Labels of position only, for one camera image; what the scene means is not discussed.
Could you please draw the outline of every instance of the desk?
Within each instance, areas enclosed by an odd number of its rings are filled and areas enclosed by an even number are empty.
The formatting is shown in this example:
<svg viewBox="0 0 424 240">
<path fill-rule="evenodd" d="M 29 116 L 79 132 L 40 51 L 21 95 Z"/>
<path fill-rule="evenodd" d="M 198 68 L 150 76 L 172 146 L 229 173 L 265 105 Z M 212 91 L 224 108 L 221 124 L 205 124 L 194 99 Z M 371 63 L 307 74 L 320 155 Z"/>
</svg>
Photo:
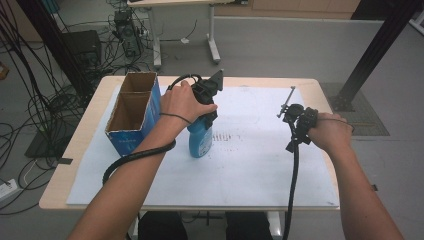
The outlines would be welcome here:
<svg viewBox="0 0 424 240">
<path fill-rule="evenodd" d="M 161 51 L 160 51 L 160 40 L 156 33 L 155 27 L 155 15 L 152 8 L 166 7 L 166 6 L 184 6 L 184 5 L 209 5 L 209 33 L 207 34 L 209 48 L 212 53 L 212 59 L 215 63 L 221 61 L 219 56 L 218 48 L 216 47 L 214 38 L 214 15 L 215 7 L 214 4 L 218 3 L 229 3 L 234 0 L 143 0 L 138 2 L 129 2 L 128 6 L 132 8 L 144 8 L 147 10 L 147 14 L 150 22 L 150 29 L 153 38 L 153 64 L 155 68 L 160 68 L 162 65 Z"/>
<path fill-rule="evenodd" d="M 47 186 L 41 200 L 40 207 L 43 209 L 84 209 L 86 205 L 68 205 L 67 198 L 71 191 L 72 185 L 75 181 L 81 159 L 87 150 L 96 127 L 102 118 L 103 113 L 108 105 L 108 102 L 117 86 L 122 84 L 124 77 L 122 76 L 109 76 L 102 79 L 97 91 L 95 92 L 78 128 L 75 131 L 63 157 L 73 159 L 70 165 L 59 164 L 56 168 L 52 179 Z M 161 85 L 169 85 L 176 77 L 159 76 L 159 83 Z M 313 79 L 288 79 L 288 78 L 235 78 L 225 77 L 225 87 L 273 87 L 273 88 L 289 88 L 296 86 L 300 90 L 301 95 L 306 106 L 318 109 L 322 112 L 331 112 L 331 109 L 326 101 L 326 98 L 316 80 Z M 325 164 L 327 166 L 330 178 L 332 180 L 334 190 L 337 192 L 337 182 L 333 166 L 328 156 L 323 152 Z M 259 208 L 258 210 L 266 211 L 283 211 L 287 207 L 284 206 L 269 206 L 267 208 Z M 254 210 L 254 206 L 247 207 L 249 210 Z M 205 210 L 222 210 L 216 208 L 205 208 Z"/>
</svg>

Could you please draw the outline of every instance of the hand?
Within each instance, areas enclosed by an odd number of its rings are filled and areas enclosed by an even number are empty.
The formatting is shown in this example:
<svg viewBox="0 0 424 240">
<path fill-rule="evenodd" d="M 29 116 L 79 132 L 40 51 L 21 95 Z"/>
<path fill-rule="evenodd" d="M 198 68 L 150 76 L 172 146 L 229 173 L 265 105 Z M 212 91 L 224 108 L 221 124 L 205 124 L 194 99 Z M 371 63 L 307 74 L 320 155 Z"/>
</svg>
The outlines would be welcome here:
<svg viewBox="0 0 424 240">
<path fill-rule="evenodd" d="M 181 81 L 181 86 L 174 86 L 172 90 L 167 90 L 161 98 L 161 112 L 181 116 L 190 122 L 217 108 L 216 104 L 200 104 L 187 81 Z"/>
<path fill-rule="evenodd" d="M 330 153 L 350 148 L 352 126 L 338 114 L 318 113 L 317 125 L 309 130 L 308 136 L 315 145 Z"/>
</svg>

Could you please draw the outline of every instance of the power strip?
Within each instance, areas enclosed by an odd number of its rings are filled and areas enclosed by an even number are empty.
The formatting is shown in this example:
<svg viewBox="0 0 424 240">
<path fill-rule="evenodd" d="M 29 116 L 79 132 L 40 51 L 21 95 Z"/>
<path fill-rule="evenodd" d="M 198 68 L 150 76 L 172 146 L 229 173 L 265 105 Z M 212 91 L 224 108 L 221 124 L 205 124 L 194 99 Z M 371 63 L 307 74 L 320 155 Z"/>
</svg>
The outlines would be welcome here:
<svg viewBox="0 0 424 240">
<path fill-rule="evenodd" d="M 19 192 L 20 188 L 16 185 L 15 179 L 11 179 L 8 181 L 9 185 L 3 183 L 0 186 L 0 202 L 5 200 L 6 198 L 12 196 L 16 192 Z"/>
</svg>

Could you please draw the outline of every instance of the floor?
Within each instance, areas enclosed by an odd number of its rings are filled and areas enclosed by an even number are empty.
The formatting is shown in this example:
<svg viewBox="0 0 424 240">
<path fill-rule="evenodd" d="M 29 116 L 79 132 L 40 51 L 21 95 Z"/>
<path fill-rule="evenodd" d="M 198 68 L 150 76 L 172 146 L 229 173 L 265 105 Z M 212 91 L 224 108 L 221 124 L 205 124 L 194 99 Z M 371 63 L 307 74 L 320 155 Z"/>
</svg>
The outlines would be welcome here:
<svg viewBox="0 0 424 240">
<path fill-rule="evenodd" d="M 87 8 L 81 8 L 84 2 L 88 4 Z M 113 11 L 104 1 L 65 0 L 61 2 L 59 13 L 63 15 L 64 22 L 70 25 L 83 21 L 106 21 Z M 143 17 L 144 13 L 140 11 L 138 14 Z M 201 33 L 207 22 L 199 20 L 196 24 L 194 21 L 192 23 L 196 28 L 190 36 L 189 44 L 162 42 L 163 66 L 158 71 L 160 75 L 210 75 L 224 68 L 226 76 L 314 78 L 319 82 L 343 83 L 381 26 L 378 21 L 217 17 L 216 42 L 222 60 L 216 65 L 210 59 L 205 35 Z M 161 38 L 183 38 L 190 33 L 193 25 L 188 29 L 163 25 Z M 84 26 L 97 29 L 105 27 L 101 22 Z M 33 43 L 32 46 L 35 48 L 40 44 Z M 3 53 L 4 50 L 1 49 L 1 61 L 11 71 L 6 80 L 0 81 L 0 122 L 17 128 L 29 117 L 29 97 L 10 57 Z M 37 54 L 43 61 L 47 61 L 42 50 L 37 50 Z M 34 62 L 30 59 L 40 89 L 49 95 L 49 82 L 41 67 Z M 423 107 L 420 103 L 424 89 L 423 63 L 424 37 L 408 25 L 361 89 L 390 136 L 358 136 L 353 139 L 360 163 L 370 181 L 378 186 L 378 195 L 406 239 L 420 239 L 424 235 L 424 181 L 421 175 L 424 171 L 424 114 L 420 112 Z M 52 69 L 60 82 L 66 83 L 66 77 L 63 77 L 54 62 Z M 43 173 L 43 170 L 34 167 L 32 159 L 23 154 L 36 131 L 33 126 L 21 130 L 8 161 L 0 170 L 1 179 L 20 177 L 22 181 L 30 182 Z M 7 133 L 7 127 L 0 125 L 0 134 Z M 37 165 L 45 166 L 44 160 L 37 161 Z M 46 182 L 51 174 L 52 171 L 48 171 L 36 184 Z M 36 204 L 44 187 L 22 192 L 10 206 L 5 207 L 10 199 L 0 202 L 1 239 L 66 238 L 81 212 L 48 211 L 34 207 L 19 214 L 5 215 Z M 208 227 L 204 220 L 198 219 L 186 226 L 190 239 L 224 239 L 223 220 L 211 220 L 211 226 Z M 290 237 L 343 239 L 339 212 L 295 212 Z"/>
</svg>

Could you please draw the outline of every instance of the cardboard box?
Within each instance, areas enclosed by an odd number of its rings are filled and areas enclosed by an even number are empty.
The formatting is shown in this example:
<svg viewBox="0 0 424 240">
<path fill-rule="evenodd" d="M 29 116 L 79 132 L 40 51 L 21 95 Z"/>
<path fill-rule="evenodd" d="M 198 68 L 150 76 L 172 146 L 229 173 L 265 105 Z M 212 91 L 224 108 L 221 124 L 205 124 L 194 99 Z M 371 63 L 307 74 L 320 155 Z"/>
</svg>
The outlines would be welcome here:
<svg viewBox="0 0 424 240">
<path fill-rule="evenodd" d="M 156 73 L 128 73 L 106 125 L 106 135 L 119 155 L 143 141 L 159 119 L 160 89 Z"/>
</svg>

